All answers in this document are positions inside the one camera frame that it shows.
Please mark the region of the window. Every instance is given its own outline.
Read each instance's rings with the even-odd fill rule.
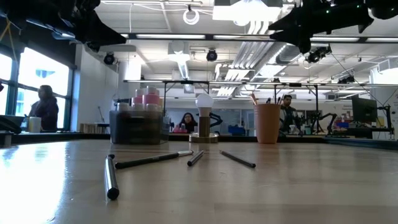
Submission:
[[[0,54],[0,79],[10,80],[11,78],[12,59]]]
[[[25,48],[21,54],[18,83],[39,88],[49,85],[54,93],[66,96],[69,68],[32,49]]]
[[[7,95],[8,95],[8,85],[2,84],[3,89],[0,92],[0,114],[4,115],[6,114],[6,108],[7,108]]]
[[[17,106],[16,106],[16,116],[25,116],[30,113],[32,105],[39,100],[39,96],[36,91],[25,90],[18,88],[17,95]],[[58,128],[63,128],[63,119],[65,118],[65,99],[57,97],[57,104],[59,108],[58,112]]]

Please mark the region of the person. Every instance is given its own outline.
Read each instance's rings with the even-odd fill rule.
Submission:
[[[279,129],[281,129],[284,132],[286,131],[289,132],[290,125],[292,124],[296,125],[297,112],[295,108],[290,106],[290,104],[292,104],[292,96],[285,95],[283,98],[283,103],[280,106],[280,126],[279,126]]]
[[[185,125],[185,129],[187,130],[188,133],[194,132],[195,126],[198,126],[198,123],[195,121],[191,113],[185,113],[184,116],[182,116],[181,122],[179,124],[180,127],[181,124]]]
[[[40,86],[38,94],[40,100],[32,105],[29,116],[42,118],[42,130],[56,131],[59,109],[51,86]]]

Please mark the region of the woman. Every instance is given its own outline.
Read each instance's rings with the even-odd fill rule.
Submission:
[[[185,124],[185,129],[188,131],[188,133],[194,132],[195,126],[198,126],[198,123],[195,121],[195,119],[193,119],[193,115],[191,113],[184,114],[180,122],[180,127],[181,124]]]
[[[40,86],[38,94],[40,100],[32,105],[29,116],[42,118],[42,129],[44,131],[56,131],[58,105],[51,86]]]

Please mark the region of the wooden table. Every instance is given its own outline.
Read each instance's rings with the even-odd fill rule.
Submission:
[[[199,145],[84,140],[0,149],[0,223],[398,223],[395,152],[328,144],[205,146],[193,167],[186,156],[117,170],[121,194],[114,202],[104,191],[108,153],[129,161]]]

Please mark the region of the long hair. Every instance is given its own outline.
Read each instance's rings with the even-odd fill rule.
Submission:
[[[185,123],[185,116],[187,115],[187,114],[189,114],[190,116],[191,116],[191,122],[193,123],[193,124],[198,124],[196,121],[195,121],[195,118],[193,118],[193,115],[191,114],[191,113],[185,113],[183,116],[182,116],[182,119],[181,119],[181,122],[180,122],[180,124],[186,124]]]
[[[53,91],[51,86],[49,85],[42,85],[40,88],[44,91],[45,99],[50,99],[53,97]]]

